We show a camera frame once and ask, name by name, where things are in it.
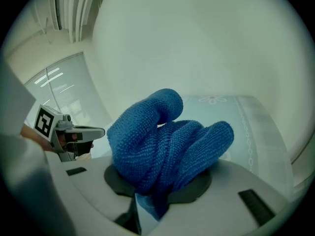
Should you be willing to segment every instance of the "ceiling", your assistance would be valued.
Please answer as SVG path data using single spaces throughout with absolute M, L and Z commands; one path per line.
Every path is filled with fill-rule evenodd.
M 88 24 L 93 23 L 98 13 L 98 5 L 102 0 L 94 0 L 89 17 Z M 20 13 L 12 25 L 3 48 L 5 56 L 11 55 L 17 48 L 25 42 L 32 39 L 32 37 L 39 34 L 43 35 L 42 27 L 45 31 L 52 30 L 52 22 L 49 12 L 48 0 L 31 0 Z

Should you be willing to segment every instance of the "blue microfiber cloth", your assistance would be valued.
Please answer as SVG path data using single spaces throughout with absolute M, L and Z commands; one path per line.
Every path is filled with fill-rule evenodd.
M 167 211 L 167 195 L 209 168 L 234 140 L 224 121 L 210 127 L 173 121 L 182 110 L 179 94 L 162 89 L 128 108 L 107 131 L 114 166 L 156 220 Z

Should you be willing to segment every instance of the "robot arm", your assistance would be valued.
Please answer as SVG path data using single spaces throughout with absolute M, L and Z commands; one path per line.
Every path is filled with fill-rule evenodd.
M 88 153 L 93 140 L 105 135 L 103 128 L 75 126 L 70 115 L 64 115 L 43 105 L 40 105 L 38 109 L 34 129 L 37 134 L 50 143 L 62 162 L 73 161 L 77 156 Z M 64 147 L 60 145 L 58 131 L 64 132 L 66 140 Z M 77 134 L 76 140 L 72 138 L 73 133 Z

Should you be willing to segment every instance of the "white wall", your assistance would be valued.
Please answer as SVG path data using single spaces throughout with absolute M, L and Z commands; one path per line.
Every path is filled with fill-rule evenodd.
M 104 0 L 93 45 L 113 118 L 161 88 L 253 95 L 291 157 L 312 124 L 314 45 L 285 0 Z

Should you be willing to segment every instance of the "white panel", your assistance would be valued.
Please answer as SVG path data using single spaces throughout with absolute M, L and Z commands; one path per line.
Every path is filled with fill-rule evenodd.
M 18 135 L 35 98 L 22 85 L 2 57 L 0 66 L 0 133 Z
M 74 0 L 69 0 L 69 8 L 68 8 L 68 27 L 69 27 L 69 38 L 70 43 L 73 43 L 73 6 Z
M 87 7 L 88 7 L 88 2 L 89 2 L 89 0 L 85 0 L 85 2 L 84 2 L 84 7 L 83 7 L 83 11 L 82 11 L 82 17 L 81 17 L 81 26 L 80 26 L 80 38 L 79 38 L 79 41 L 81 41 L 81 39 L 82 39 L 82 27 L 83 27 L 83 24 L 84 24 L 84 17 L 85 17 L 85 12 L 86 12 Z
M 73 31 L 75 31 L 75 21 L 76 21 L 76 17 L 77 17 L 78 4 L 79 4 L 79 0 L 74 0 L 74 3 L 73 3 L 73 19 L 72 19 Z
M 75 19 L 75 41 L 76 42 L 79 42 L 80 19 L 81 19 L 83 2 L 84 2 L 84 0 L 79 0 L 77 13 L 76 13 L 76 19 Z
M 64 0 L 59 0 L 59 17 L 62 29 L 64 29 Z
M 92 2 L 93 2 L 93 0 L 88 0 L 87 9 L 86 9 L 85 14 L 84 14 L 83 25 L 86 25 L 88 23 Z
M 69 27 L 69 24 L 68 24 L 69 0 L 64 0 L 63 9 L 64 9 L 64 28 L 68 29 Z

